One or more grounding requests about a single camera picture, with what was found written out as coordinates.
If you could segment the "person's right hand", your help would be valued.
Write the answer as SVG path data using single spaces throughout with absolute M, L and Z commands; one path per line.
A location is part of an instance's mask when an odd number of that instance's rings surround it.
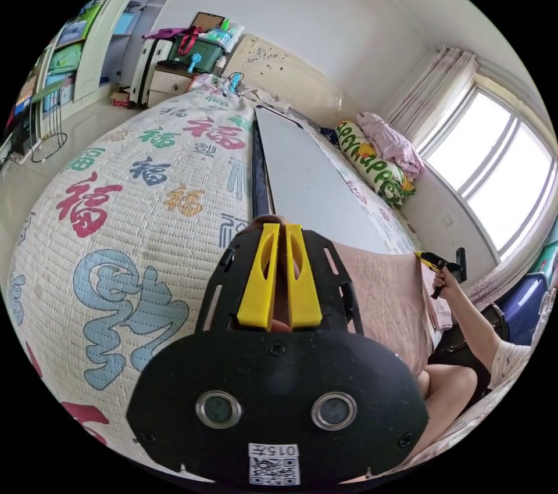
M 441 268 L 434 277 L 433 285 L 439 289 L 439 297 L 450 302 L 461 292 L 460 285 L 456 278 L 449 271 L 448 267 Z

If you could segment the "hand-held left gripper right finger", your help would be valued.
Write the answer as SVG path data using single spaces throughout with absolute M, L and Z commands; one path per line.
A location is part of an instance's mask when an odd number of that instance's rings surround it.
M 300 225 L 285 227 L 289 325 L 291 330 L 319 327 L 322 312 Z

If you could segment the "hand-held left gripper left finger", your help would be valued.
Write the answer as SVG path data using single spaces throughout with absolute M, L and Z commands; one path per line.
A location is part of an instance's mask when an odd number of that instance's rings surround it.
M 269 332 L 272 328 L 280 225 L 265 223 L 237 311 L 240 326 Z

